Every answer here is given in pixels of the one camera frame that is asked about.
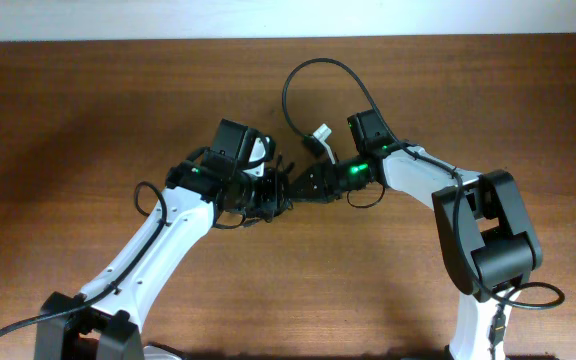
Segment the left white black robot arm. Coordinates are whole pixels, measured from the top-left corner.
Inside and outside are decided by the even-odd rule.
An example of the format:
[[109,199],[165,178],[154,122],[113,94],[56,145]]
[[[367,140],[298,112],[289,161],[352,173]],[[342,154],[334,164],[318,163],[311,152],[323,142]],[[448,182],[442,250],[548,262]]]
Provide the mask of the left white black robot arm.
[[219,218],[239,226],[270,222],[285,211],[286,177],[266,163],[275,142],[262,132],[222,120],[212,144],[172,167],[157,202],[120,253],[74,297],[53,293],[41,308],[37,359],[177,359],[161,345],[145,345],[149,311],[191,248]]

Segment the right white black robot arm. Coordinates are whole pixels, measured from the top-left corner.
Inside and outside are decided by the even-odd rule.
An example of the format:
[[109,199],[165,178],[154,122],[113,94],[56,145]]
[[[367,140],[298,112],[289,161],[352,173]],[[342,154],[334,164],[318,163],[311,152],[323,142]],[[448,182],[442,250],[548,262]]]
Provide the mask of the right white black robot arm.
[[504,359],[509,315],[543,252],[513,176],[454,167],[397,139],[380,114],[347,120],[358,154],[309,167],[290,187],[293,201],[329,203],[377,182],[430,208],[446,271],[460,293],[448,359]]

